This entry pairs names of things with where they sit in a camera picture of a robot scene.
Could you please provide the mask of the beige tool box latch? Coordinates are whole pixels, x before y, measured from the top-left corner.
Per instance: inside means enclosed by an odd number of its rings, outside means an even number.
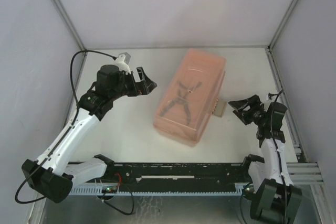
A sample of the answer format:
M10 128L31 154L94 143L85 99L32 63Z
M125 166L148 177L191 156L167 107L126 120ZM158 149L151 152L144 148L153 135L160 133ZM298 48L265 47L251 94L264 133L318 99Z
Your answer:
M218 118L222 118L226 109L227 102L223 99L217 99L215 106L212 110L212 115Z

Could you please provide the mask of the black handled pliers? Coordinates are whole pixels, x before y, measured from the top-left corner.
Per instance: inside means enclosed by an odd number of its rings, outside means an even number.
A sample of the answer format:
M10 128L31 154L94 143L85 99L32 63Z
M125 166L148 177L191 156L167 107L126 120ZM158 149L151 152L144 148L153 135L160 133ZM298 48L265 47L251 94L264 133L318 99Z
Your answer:
M179 82L178 82L178 85L179 85L179 87L180 87L181 89L184 89L184 90L186 90L186 91L189 92L189 93L192 93L194 90L196 90L197 88L199 88L199 87L202 85L202 82L199 81L199 82L197 83L197 85L187 87L186 85L184 85L182 82L179 81Z

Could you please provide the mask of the pink translucent tool box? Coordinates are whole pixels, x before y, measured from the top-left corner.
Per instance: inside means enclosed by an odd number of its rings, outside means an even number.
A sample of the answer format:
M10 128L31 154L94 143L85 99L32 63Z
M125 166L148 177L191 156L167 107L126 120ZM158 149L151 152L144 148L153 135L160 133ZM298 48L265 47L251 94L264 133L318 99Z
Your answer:
M153 126L168 138L196 145L202 138L225 78L226 58L189 49L158 105ZM202 85L192 93L181 89Z

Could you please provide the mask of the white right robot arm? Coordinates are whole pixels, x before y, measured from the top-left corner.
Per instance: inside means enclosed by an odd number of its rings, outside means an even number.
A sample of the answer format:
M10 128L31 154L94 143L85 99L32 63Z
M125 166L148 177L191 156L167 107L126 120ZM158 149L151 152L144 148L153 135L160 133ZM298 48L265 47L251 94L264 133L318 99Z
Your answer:
M302 191L294 186L285 159L286 140L281 128L287 107L274 100L265 108L258 95L228 104L245 125L257 125L262 155L249 154L241 165L253 186L245 186L241 194L250 201L250 218L262 223L293 223Z

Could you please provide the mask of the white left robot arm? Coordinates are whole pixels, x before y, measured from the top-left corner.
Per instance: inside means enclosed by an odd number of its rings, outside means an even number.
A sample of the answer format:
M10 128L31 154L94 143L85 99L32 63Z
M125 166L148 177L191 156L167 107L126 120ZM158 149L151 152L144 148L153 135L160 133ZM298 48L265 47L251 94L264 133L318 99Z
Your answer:
M135 81L133 72L117 64L100 68L96 81L77 102L73 118L53 143L36 160L27 159L23 163L24 182L30 188L60 203L74 187L106 173L113 161L101 154L80 164L70 165L69 161L85 136L113 108L115 100L123 96L148 95L157 87L142 67L136 70L139 81Z

